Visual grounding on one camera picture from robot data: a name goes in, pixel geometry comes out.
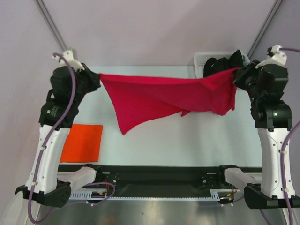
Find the red t shirt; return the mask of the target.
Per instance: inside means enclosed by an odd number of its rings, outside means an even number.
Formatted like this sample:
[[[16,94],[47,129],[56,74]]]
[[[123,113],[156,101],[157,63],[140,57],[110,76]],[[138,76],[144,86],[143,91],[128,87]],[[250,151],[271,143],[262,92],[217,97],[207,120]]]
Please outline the red t shirt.
[[[101,74],[123,135],[134,127],[176,113],[213,112],[224,116],[235,109],[235,69],[205,78],[172,78]]]

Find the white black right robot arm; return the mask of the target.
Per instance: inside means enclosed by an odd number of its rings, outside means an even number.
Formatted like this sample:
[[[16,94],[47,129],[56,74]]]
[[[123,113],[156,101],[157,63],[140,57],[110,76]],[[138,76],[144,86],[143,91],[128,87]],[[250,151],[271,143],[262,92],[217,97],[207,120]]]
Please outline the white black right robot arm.
[[[254,60],[235,71],[234,77],[235,86],[249,95],[262,148],[262,181],[246,179],[241,184],[246,204],[251,209],[298,208],[288,146],[283,145],[293,127],[292,111],[281,99],[288,83],[287,69],[275,63],[261,66]]]

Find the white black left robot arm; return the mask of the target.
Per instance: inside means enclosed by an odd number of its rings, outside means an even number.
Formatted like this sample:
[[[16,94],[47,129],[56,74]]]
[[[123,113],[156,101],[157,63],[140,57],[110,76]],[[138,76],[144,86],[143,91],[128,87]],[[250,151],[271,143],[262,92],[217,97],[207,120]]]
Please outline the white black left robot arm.
[[[84,164],[62,179],[57,178],[62,149],[74,118],[79,113],[79,104],[87,93],[96,91],[101,86],[100,75],[89,70],[84,63],[82,67],[72,67],[76,81],[75,98],[63,120],[60,120],[60,117],[71,98],[72,77],[67,66],[53,71],[50,78],[52,89],[48,91],[38,121],[39,143],[34,167],[26,183],[17,187],[15,191],[17,194],[22,193],[24,199],[36,201],[44,206],[61,208],[78,189],[88,184],[95,188],[103,184],[101,167],[93,164]]]

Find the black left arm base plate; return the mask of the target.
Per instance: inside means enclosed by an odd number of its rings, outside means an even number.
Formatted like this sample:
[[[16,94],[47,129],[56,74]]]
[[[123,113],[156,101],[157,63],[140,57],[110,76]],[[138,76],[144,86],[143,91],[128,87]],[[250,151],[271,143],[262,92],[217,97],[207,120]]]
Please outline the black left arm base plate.
[[[115,186],[116,189],[120,188],[119,178],[121,166],[116,165],[96,165],[96,177],[94,183],[108,182]]]

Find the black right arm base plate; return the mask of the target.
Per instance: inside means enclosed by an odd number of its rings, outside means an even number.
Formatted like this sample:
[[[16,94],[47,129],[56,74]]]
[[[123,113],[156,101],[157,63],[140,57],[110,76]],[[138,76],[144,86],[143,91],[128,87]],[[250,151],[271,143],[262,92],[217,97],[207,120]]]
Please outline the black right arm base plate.
[[[237,168],[236,165],[220,165],[215,172],[208,172],[201,178],[201,187],[205,188],[229,188],[232,185],[225,180],[225,170]]]

